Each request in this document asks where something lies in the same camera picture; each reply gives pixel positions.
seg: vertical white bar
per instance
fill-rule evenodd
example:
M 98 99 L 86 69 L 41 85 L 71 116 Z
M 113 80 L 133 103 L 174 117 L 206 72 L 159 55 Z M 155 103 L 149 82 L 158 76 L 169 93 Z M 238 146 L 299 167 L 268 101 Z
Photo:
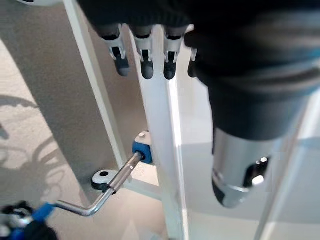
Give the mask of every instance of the vertical white bar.
M 294 188 L 294 182 L 299 176 L 304 152 L 295 152 L 298 139 L 309 138 L 320 123 L 320 91 L 313 95 L 307 104 L 307 108 L 301 117 L 299 129 L 296 131 L 290 143 L 290 149 L 286 155 L 288 164 L 281 172 L 280 183 L 276 186 L 274 192 L 270 193 L 267 203 L 264 207 L 262 217 L 254 236 L 254 240 L 272 240 L 272 234 L 275 230 L 277 220 L 288 200 L 289 193 Z
M 140 59 L 135 54 L 137 72 L 141 87 L 144 109 L 148 122 L 148 128 L 152 138 L 152 157 L 157 168 L 159 186 L 161 189 L 161 199 L 165 214 L 165 222 L 170 239 L 188 239 L 188 221 L 183 217 L 182 195 L 184 197 L 182 160 L 179 154 L 179 147 L 176 144 L 181 141 L 179 129 L 174 129 L 174 124 L 180 124 L 171 110 L 177 104 L 171 103 L 171 93 L 176 88 L 175 80 L 172 82 L 165 79 L 164 53 L 163 53 L 163 33 L 160 26 L 153 29 L 153 67 L 154 76 L 152 79 L 144 79 L 141 75 Z
M 121 168 L 127 161 L 126 152 L 120 138 L 115 114 L 112 109 L 103 75 L 96 56 L 95 48 L 86 23 L 86 18 L 76 0 L 64 0 L 74 38 L 78 45 L 80 55 L 88 75 L 95 100 L 99 107 L 101 117 L 109 136 L 113 154 L 117 165 Z

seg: white metal frame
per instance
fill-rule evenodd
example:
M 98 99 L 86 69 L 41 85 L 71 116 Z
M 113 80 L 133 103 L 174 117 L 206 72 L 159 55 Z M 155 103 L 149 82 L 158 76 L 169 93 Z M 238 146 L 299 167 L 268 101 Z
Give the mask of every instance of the white metal frame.
M 105 129 L 109 136 L 117 165 L 121 168 L 127 161 L 127 156 L 120 138 L 118 125 L 88 30 L 86 18 L 76 0 L 64 0 L 63 2 Z M 162 35 L 158 34 L 157 37 L 163 41 Z M 162 58 L 160 57 L 163 54 L 161 51 L 158 51 L 156 54 L 158 55 L 158 59 Z M 140 62 L 139 56 L 136 55 L 135 57 L 136 61 Z M 184 230 L 188 228 L 186 228 L 186 221 L 183 223 L 181 208 L 180 191 L 182 188 L 180 182 L 182 177 L 176 173 L 176 171 L 181 173 L 182 169 L 181 166 L 176 165 L 178 154 L 174 145 L 176 140 L 171 123 L 172 105 L 170 104 L 170 92 L 168 92 L 171 87 L 162 75 L 154 76 L 152 80 L 145 80 L 141 76 L 140 70 L 138 70 L 138 73 L 148 128 L 152 136 L 152 158 L 157 168 L 159 187 L 137 179 L 130 179 L 124 187 L 161 200 L 169 238 L 186 239 L 184 232 L 188 234 L 188 231 Z
M 95 54 L 95 49 L 88 31 L 86 19 L 76 3 L 76 0 L 64 0 L 65 9 L 77 42 L 85 70 L 87 72 L 94 96 L 97 101 L 109 140 L 112 145 L 116 162 L 120 167 L 127 161 L 124 147 L 118 131 L 115 115 L 108 97 L 103 75 Z M 157 44 L 163 43 L 160 27 L 154 29 L 154 38 Z M 181 129 L 179 117 L 179 102 L 177 82 L 174 78 L 170 82 L 163 77 L 164 54 L 160 47 L 153 48 L 154 77 L 146 80 L 142 77 L 140 66 L 137 72 L 143 104 L 152 138 L 152 156 L 157 168 L 159 187 L 133 179 L 125 187 L 135 192 L 161 200 L 163 203 L 168 236 L 171 239 L 189 239 L 188 213 L 185 199 L 183 160 L 181 154 Z M 135 60 L 140 62 L 139 55 Z M 297 131 L 291 143 L 290 153 L 287 155 L 288 165 L 282 172 L 279 186 L 269 196 L 264 213 L 261 217 L 255 240 L 270 239 L 274 230 L 273 221 L 281 213 L 292 182 L 299 172 L 301 157 L 293 157 L 293 146 L 310 128 L 320 121 L 320 94 L 313 97 L 308 104 L 302 128 Z

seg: floor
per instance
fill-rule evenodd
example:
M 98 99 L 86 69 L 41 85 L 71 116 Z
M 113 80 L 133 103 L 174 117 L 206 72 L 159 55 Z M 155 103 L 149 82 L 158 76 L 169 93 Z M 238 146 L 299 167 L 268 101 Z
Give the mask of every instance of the floor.
M 88 204 L 2 41 L 0 58 L 0 207 L 20 200 L 33 206 L 56 199 Z M 93 217 L 57 209 L 48 223 L 60 240 L 167 239 L 162 203 L 127 189 Z

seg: silver metal tube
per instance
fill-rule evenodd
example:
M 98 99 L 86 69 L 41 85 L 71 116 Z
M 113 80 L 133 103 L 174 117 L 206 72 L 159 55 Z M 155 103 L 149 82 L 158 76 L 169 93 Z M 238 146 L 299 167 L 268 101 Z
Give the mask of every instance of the silver metal tube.
M 120 169 L 117 175 L 111 180 L 111 182 L 109 183 L 109 189 L 106 192 L 101 193 L 97 200 L 95 200 L 95 202 L 90 207 L 85 208 L 60 200 L 55 203 L 55 207 L 84 217 L 92 216 L 101 209 L 101 207 L 105 204 L 105 202 L 110 198 L 112 194 L 116 193 L 121 188 L 121 186 L 125 183 L 132 171 L 141 161 L 141 159 L 141 153 L 136 152 Z
M 215 129 L 212 186 L 224 207 L 236 207 L 264 182 L 282 140 L 249 141 Z

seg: metal rod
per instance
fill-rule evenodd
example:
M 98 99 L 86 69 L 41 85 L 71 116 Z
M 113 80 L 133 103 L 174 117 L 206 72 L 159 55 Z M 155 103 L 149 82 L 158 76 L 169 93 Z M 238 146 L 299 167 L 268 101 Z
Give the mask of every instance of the metal rod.
M 77 206 L 72 203 L 66 201 L 58 200 L 55 203 L 56 208 L 60 208 L 66 211 L 69 211 L 74 214 L 78 214 L 84 217 L 89 217 L 98 212 L 101 207 L 105 204 L 105 202 L 110 198 L 112 194 L 117 193 L 117 191 L 121 188 L 121 186 L 125 183 L 127 178 L 130 176 L 132 171 L 141 161 L 142 155 L 140 152 L 136 152 L 127 162 L 126 164 L 120 169 L 117 175 L 111 180 L 109 183 L 109 189 L 101 193 L 100 196 L 95 200 L 95 202 L 89 206 L 88 208 Z

